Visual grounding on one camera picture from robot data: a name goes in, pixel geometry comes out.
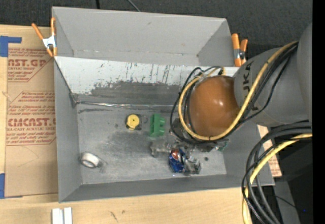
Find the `green plastic piece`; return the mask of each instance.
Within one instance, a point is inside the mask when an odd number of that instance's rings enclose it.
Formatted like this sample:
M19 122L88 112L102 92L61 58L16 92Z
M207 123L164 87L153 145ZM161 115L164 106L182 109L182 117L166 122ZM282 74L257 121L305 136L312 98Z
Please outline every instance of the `green plastic piece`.
M165 134L165 119L160 114L153 114L150 118L150 136L159 137Z

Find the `cardboard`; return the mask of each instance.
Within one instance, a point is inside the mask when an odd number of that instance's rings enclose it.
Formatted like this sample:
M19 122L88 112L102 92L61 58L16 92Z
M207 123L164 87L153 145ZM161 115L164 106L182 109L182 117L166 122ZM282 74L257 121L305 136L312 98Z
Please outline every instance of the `cardboard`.
M49 28L40 30L49 36ZM31 26L0 25L0 35L22 37L21 44L9 44L2 95L8 103L5 197L56 193L53 59Z

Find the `small metal part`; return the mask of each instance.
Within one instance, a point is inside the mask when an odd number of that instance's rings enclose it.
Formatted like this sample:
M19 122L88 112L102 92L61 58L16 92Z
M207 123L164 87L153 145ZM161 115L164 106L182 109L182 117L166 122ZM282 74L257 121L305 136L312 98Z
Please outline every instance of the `small metal part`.
M88 168L99 168L103 166L102 160L90 152L83 152L79 157L79 161L82 165Z
M158 157L159 153L170 153L171 152L171 145L167 143L165 140L155 140L151 143L151 155L153 157Z
M187 174L199 174L201 170L200 160L191 156L184 160L184 169Z
M52 224L72 224L72 208L52 209L51 212Z
M136 114L131 114L126 118L126 127L130 130L140 130L141 121L140 117Z

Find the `duct tape roll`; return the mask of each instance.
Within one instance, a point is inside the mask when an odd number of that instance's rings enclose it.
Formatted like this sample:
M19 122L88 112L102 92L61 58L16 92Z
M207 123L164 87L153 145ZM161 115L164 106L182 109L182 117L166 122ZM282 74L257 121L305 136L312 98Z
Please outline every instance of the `duct tape roll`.
M102 160L90 152L81 153L79 161L88 168L99 168L103 165Z

